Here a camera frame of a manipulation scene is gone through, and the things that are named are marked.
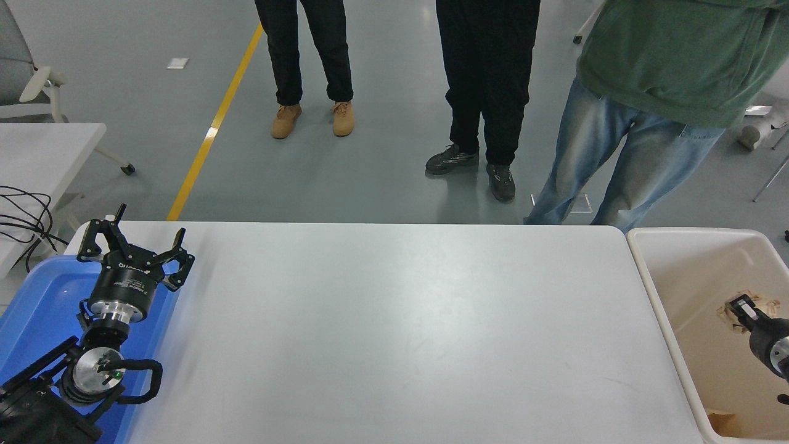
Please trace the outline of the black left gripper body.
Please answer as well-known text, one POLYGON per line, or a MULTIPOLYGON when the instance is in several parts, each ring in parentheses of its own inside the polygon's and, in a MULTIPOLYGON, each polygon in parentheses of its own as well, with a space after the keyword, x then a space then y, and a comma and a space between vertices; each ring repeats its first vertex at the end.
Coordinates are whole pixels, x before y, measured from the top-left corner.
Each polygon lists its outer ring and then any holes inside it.
POLYGON ((163 281, 163 265, 146 265, 152 259, 142 261, 124 255, 105 255, 102 271, 96 286, 88 298, 93 314, 104 312, 113 304, 131 307, 133 315, 147 315, 152 306, 156 287, 163 281))

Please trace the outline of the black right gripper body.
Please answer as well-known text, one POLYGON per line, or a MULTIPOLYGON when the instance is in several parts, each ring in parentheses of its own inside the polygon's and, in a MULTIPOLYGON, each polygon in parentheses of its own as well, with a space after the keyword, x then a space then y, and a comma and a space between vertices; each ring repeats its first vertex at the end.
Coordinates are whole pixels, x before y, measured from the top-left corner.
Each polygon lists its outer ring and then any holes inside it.
POLYGON ((772 372, 787 372, 788 321, 766 318, 766 325, 751 331, 750 348, 753 354, 772 372))

